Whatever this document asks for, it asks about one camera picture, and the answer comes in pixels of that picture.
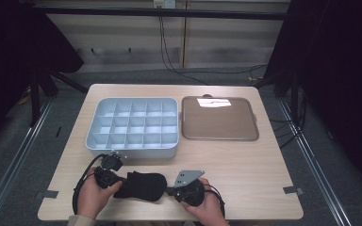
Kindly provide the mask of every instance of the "wooden table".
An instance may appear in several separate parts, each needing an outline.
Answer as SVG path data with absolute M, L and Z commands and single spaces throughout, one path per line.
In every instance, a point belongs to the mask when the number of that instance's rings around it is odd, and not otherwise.
M 113 85 L 96 84 L 80 110 L 73 131 L 48 190 L 58 191 L 55 199 L 45 198 L 38 216 L 41 220 L 67 220 L 73 214 L 73 189 L 93 159 L 85 146 L 98 102 L 106 97 L 173 97 L 179 110 L 185 96 L 243 97 L 249 100 L 257 118 L 260 137 L 256 141 L 191 140 L 180 135 L 171 159 L 127 159 L 118 175 L 131 171 L 158 172 L 173 185 L 180 170 L 204 170 L 209 182 L 221 192 L 228 220 L 299 219 L 303 210 L 281 155 L 266 110 L 257 89 L 247 87 Z M 104 220 L 194 220 L 174 197 L 164 194 L 158 202 L 110 199 L 98 216 Z

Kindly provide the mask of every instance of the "black cable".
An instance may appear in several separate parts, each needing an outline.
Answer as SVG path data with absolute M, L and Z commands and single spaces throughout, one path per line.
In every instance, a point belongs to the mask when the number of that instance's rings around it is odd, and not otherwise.
M 225 202 L 222 200 L 222 195 L 220 195 L 219 190 L 211 185 L 204 185 L 204 186 L 209 186 L 211 188 L 213 188 L 214 190 L 205 190 L 205 192 L 208 193 L 212 193 L 217 197 L 217 200 L 219 201 L 219 205 L 220 205 L 220 209 L 222 210 L 222 216 L 225 217 Z
M 283 135 L 279 135 L 276 138 L 281 138 L 281 137 L 285 137 L 287 135 L 290 135 L 290 133 L 292 133 L 292 131 L 288 131 L 287 133 L 283 134 Z
M 286 122 L 281 125 L 280 127 L 276 128 L 276 129 L 273 129 L 273 132 L 277 132 L 278 130 L 281 130 L 282 128 L 284 128 L 286 125 L 288 125 Z
M 159 17 L 159 23 L 160 23 L 160 52 L 161 52 L 161 59 L 163 61 L 163 64 L 164 66 L 167 68 L 167 70 L 169 70 L 170 72 L 172 73 L 176 73 L 180 76 L 183 76 L 183 77 L 187 77 L 189 79 L 193 79 L 199 83 L 202 83 L 202 84 L 205 84 L 208 86 L 208 83 L 204 82 L 204 81 L 201 81 L 197 78 L 194 78 L 194 77 L 190 77 L 190 76 L 186 76 L 180 72 L 178 72 L 175 67 L 172 65 L 172 62 L 170 61 L 170 57 L 169 57 L 169 52 L 167 50 L 167 42 L 166 42 L 166 38 L 165 38 L 165 35 L 164 35 L 164 24 L 163 24 L 163 18 L 162 17 Z M 164 49 L 165 49 L 165 52 L 166 52 L 166 56 L 167 56 L 167 59 L 169 61 L 169 64 L 171 66 L 171 68 L 169 68 L 169 66 L 167 65 L 166 63 L 166 60 L 164 59 L 164 53 L 163 53 L 163 43 L 164 43 Z
M 94 157 L 92 159 L 92 161 L 90 162 L 90 164 L 87 166 L 87 168 L 85 169 L 84 173 L 82 174 L 80 180 L 78 181 L 76 187 L 74 188 L 74 194 L 73 194 L 73 211 L 74 214 L 77 214 L 77 205 L 78 205 L 78 196 L 80 194 L 80 190 L 82 185 L 84 185 L 85 180 L 90 177 L 93 174 L 88 175 L 88 177 L 86 178 L 86 175 L 88 173 L 88 171 L 90 170 L 90 168 L 92 167 L 92 165 L 96 162 L 96 160 L 98 160 L 98 158 L 100 157 L 105 157 L 107 156 L 107 154 L 101 153 L 99 155 L 97 155 L 96 157 Z
M 273 119 L 269 119 L 270 121 L 273 122 L 291 122 L 290 120 L 273 120 Z
M 239 72 L 211 72 L 211 71 L 189 71 L 189 72 L 179 72 L 173 65 L 172 62 L 170 61 L 170 56 L 169 56 L 169 52 L 167 50 L 167 42 L 166 42 L 166 38 L 164 35 L 164 23 L 163 23 L 163 18 L 159 17 L 159 23 L 160 23 L 160 51 L 161 51 L 161 59 L 163 61 L 164 66 L 166 67 L 167 70 L 169 70 L 172 73 L 177 73 L 180 76 L 183 77 L 187 77 L 189 79 L 193 79 L 199 83 L 205 84 L 208 86 L 208 83 L 199 80 L 197 78 L 191 77 L 191 76 L 186 76 L 186 73 L 222 73 L 222 74 L 238 74 L 238 73 L 249 73 L 251 76 L 251 84 L 249 86 L 251 86 L 253 84 L 253 75 L 252 75 L 252 71 L 258 70 L 262 67 L 266 67 L 268 64 L 262 64 L 262 65 L 255 65 L 253 67 L 251 67 L 249 70 L 246 71 L 239 71 Z M 164 51 L 166 53 L 167 56 L 167 60 L 170 64 L 170 67 L 167 65 L 166 60 L 164 59 L 164 53 L 163 53 L 163 44 L 164 44 Z
M 287 146 L 294 138 L 296 138 L 297 136 L 299 136 L 303 132 L 306 110 L 307 110 L 307 96 L 304 94 L 303 99 L 301 101 L 301 107 L 300 107 L 301 116 L 299 117 L 300 120 L 299 120 L 299 124 L 297 125 L 299 129 L 296 131 L 296 133 L 295 133 L 295 135 L 293 137 L 291 137 L 284 144 L 279 146 L 280 149 Z

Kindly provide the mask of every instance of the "gray carpet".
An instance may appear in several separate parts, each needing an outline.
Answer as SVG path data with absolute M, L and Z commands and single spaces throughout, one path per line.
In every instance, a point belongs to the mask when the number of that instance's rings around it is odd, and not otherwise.
M 247 69 L 235 69 L 234 72 L 244 70 Z M 230 72 L 229 69 L 216 71 Z M 252 76 L 257 78 L 261 73 L 260 70 L 254 71 Z M 69 76 L 86 87 L 95 83 L 203 85 L 199 81 L 167 70 L 81 73 Z M 187 76 L 193 76 L 216 86 L 252 85 L 249 73 L 187 73 Z M 86 96 L 59 81 L 56 82 L 59 94 L 53 100 L 52 108 L 0 209 L 0 225 L 66 225 L 66 222 L 38 220 L 37 213 L 41 200 L 35 199 L 36 193 L 45 190 L 50 183 Z M 272 86 L 264 87 L 259 92 L 269 118 L 284 120 L 278 99 L 273 95 Z M 30 113 L 30 102 L 16 105 L 2 126 L 0 178 L 21 145 L 22 137 L 27 133 Z M 271 124 L 275 135 L 279 137 L 277 140 L 280 145 L 292 137 L 290 128 L 285 122 L 273 121 Z M 362 225 L 362 176 L 346 158 L 337 142 L 329 139 L 326 126 L 317 117 L 315 110 L 311 109 L 310 104 L 307 107 L 303 131 L 352 225 Z M 300 220 L 275 221 L 272 225 L 337 225 L 296 141 L 292 140 L 281 151 L 293 184 L 304 191 L 299 197 L 304 217 Z M 112 225 L 112 223 L 99 222 L 98 225 Z

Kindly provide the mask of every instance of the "hand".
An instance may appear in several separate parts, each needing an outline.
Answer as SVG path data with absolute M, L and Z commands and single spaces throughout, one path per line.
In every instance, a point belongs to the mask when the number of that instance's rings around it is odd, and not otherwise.
M 199 178 L 204 185 L 209 185 L 206 178 Z M 219 201 L 216 195 L 210 192 L 205 192 L 205 199 L 199 206 L 191 206 L 186 202 L 181 202 L 185 210 L 190 214 L 194 215 L 198 220 L 205 226 L 223 226 L 228 225 L 222 215 Z
M 116 193 L 123 182 L 119 181 L 113 186 L 106 189 L 101 188 L 92 175 L 95 168 L 90 168 L 87 179 L 84 185 L 81 186 L 80 194 L 78 196 L 77 214 L 87 218 L 95 219 L 102 209 L 107 205 L 108 199 Z

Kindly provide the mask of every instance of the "wall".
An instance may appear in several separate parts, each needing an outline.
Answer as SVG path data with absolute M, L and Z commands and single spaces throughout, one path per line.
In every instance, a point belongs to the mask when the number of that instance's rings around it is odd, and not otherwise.
M 54 1 L 38 5 L 152 8 L 153 0 Z M 286 12 L 288 0 L 176 1 L 176 8 Z M 164 68 L 157 17 L 49 15 L 86 64 L 83 72 Z M 175 68 L 247 67 L 268 63 L 282 22 L 163 18 L 167 53 Z

